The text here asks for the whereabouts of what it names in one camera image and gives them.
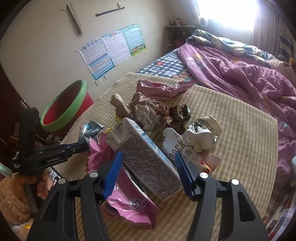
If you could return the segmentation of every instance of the bed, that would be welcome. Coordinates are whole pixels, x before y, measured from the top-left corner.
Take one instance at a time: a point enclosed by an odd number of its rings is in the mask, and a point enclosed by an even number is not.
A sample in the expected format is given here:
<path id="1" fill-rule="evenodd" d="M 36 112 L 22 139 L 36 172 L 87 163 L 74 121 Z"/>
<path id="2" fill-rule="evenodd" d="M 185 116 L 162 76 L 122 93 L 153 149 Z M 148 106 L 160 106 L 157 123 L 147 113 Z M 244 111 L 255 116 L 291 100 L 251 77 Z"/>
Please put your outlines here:
<path id="1" fill-rule="evenodd" d="M 292 157 L 296 155 L 294 151 L 296 128 L 293 122 L 296 105 L 291 101 L 296 99 L 295 73 L 286 63 L 255 46 L 218 38 L 201 30 L 196 30 L 187 42 L 190 45 L 185 44 L 173 50 L 137 73 L 178 81 L 195 79 L 197 85 L 240 99 L 278 120 L 278 175 L 281 175 L 276 179 L 263 216 L 270 239 L 277 240 L 290 221 L 295 219 L 296 213 L 295 186 L 290 185 L 295 179 L 290 163 Z M 260 71 L 267 71 L 277 81 L 267 80 L 267 77 L 262 75 L 254 80 L 254 74 Z M 238 76 L 244 81 L 237 81 Z"/>

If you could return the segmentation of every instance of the plaid mattress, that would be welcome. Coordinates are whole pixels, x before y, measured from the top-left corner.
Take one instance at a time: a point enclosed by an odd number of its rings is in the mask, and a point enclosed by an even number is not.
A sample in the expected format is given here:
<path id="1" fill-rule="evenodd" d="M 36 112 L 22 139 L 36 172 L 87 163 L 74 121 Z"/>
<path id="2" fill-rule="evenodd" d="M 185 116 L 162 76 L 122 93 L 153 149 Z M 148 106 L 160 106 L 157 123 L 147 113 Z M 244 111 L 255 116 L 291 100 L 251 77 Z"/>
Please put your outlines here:
<path id="1" fill-rule="evenodd" d="M 116 124 L 115 108 L 109 103 L 112 94 L 118 93 L 129 103 L 136 91 L 138 79 L 169 85 L 177 82 L 169 78 L 145 74 L 127 74 L 81 115 L 63 143 L 76 142 L 80 127 L 90 120 L 106 127 L 114 126 Z M 277 121 L 251 105 L 198 85 L 194 85 L 186 93 L 166 102 L 169 107 L 184 103 L 188 104 L 192 113 L 188 124 L 193 123 L 195 118 L 208 114 L 213 115 L 218 121 L 223 134 L 211 151 L 221 157 L 221 162 L 213 173 L 213 177 L 222 181 L 229 181 L 231 178 L 240 180 L 262 217 L 270 199 L 276 175 Z M 161 132 L 151 134 L 151 139 L 157 145 L 161 144 L 162 138 Z M 86 153 L 79 153 L 55 168 L 63 177 L 75 180 L 85 176 L 86 162 Z M 137 230 L 133 229 L 131 223 L 123 218 L 113 220 L 104 217 L 111 240 L 185 240 L 195 213 L 196 203 L 191 202 L 183 191 L 167 201 L 159 200 L 149 191 L 147 193 L 158 207 L 156 228 Z M 220 216 L 221 200 L 218 199 L 212 234 L 213 241 L 218 239 Z M 79 240 L 83 241 L 85 237 L 79 199 L 76 202 L 76 220 Z"/>

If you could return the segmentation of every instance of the educational poster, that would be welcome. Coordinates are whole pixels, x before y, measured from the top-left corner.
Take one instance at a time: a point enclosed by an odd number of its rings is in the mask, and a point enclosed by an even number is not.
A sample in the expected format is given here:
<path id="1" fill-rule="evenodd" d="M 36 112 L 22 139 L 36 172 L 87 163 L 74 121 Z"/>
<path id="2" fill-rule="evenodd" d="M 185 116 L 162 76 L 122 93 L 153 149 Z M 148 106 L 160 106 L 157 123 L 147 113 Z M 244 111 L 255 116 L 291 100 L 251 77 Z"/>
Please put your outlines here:
<path id="1" fill-rule="evenodd" d="M 79 52 L 95 80 L 115 67 L 103 39 L 100 37 L 83 45 Z"/>
<path id="2" fill-rule="evenodd" d="M 107 47 L 108 54 L 115 65 L 118 65 L 131 57 L 130 50 L 121 29 L 104 35 L 102 39 Z"/>
<path id="3" fill-rule="evenodd" d="M 139 24 L 122 28 L 131 56 L 146 49 Z"/>

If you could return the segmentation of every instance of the printed number 23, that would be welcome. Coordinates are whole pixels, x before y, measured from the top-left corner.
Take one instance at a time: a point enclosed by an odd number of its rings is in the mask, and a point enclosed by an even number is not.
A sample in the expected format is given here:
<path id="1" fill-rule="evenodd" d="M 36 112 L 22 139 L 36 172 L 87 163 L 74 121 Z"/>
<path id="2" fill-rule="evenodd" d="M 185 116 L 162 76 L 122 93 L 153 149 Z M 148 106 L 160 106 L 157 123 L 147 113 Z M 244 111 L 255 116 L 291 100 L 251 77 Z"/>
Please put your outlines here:
<path id="1" fill-rule="evenodd" d="M 140 208 L 141 206 L 144 206 L 145 203 L 141 204 L 141 203 L 140 203 L 140 200 L 138 199 L 138 200 L 136 200 L 135 202 L 133 202 L 132 205 L 133 205 L 136 209 L 138 209 L 138 208 Z"/>

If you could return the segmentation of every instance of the purple blanket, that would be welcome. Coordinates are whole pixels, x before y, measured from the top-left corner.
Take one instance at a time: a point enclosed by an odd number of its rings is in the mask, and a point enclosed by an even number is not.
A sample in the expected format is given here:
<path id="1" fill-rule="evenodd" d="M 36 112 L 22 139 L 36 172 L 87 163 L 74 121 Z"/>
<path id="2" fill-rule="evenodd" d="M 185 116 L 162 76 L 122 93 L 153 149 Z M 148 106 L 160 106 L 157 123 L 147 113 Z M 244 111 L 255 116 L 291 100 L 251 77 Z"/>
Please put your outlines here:
<path id="1" fill-rule="evenodd" d="M 240 99 L 273 116 L 279 128 L 275 185 L 283 187 L 294 172 L 296 155 L 296 89 L 279 72 L 260 63 L 209 47 L 184 44 L 179 55 L 197 84 Z"/>

